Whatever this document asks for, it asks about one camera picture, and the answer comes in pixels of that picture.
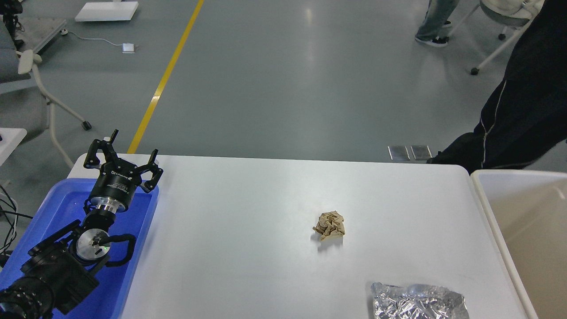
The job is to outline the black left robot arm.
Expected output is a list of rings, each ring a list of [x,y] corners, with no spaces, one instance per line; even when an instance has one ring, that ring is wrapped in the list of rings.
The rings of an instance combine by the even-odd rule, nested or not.
[[[141,166],[120,158],[113,148],[118,133],[91,143],[83,166],[97,169],[99,176],[84,202],[85,218],[30,248],[23,275],[1,291],[3,319],[51,319],[55,309],[67,314],[97,288],[95,275],[103,267],[120,267],[133,258],[136,235],[109,230],[117,214],[129,210],[138,188],[156,189],[163,169],[156,163],[157,149]]]

